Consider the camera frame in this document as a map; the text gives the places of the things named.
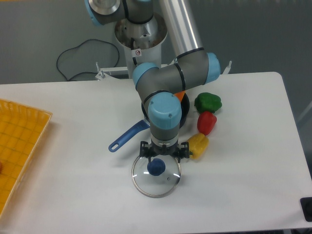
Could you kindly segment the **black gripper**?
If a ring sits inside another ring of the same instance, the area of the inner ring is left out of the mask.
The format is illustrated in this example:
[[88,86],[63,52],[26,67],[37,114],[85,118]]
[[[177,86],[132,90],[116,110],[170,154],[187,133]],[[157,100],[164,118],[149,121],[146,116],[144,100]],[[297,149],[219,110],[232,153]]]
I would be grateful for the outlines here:
[[157,145],[154,142],[151,142],[151,144],[146,141],[140,142],[140,158],[147,158],[148,162],[150,163],[152,161],[152,157],[157,155],[173,156],[177,159],[178,162],[180,162],[184,158],[190,158],[189,143],[185,141],[178,145],[178,143],[176,142],[175,144],[168,146],[163,144]]

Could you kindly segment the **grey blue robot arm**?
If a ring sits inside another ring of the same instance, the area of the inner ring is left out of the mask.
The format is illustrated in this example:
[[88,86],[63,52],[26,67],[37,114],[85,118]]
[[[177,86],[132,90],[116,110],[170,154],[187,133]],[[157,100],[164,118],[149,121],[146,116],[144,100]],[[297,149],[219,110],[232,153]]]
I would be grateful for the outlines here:
[[206,53],[187,0],[162,0],[162,14],[150,0],[87,0],[94,24],[114,22],[125,48],[129,77],[150,123],[151,142],[140,157],[189,158],[187,142],[178,142],[182,108],[177,93],[207,84],[220,75],[215,54]]

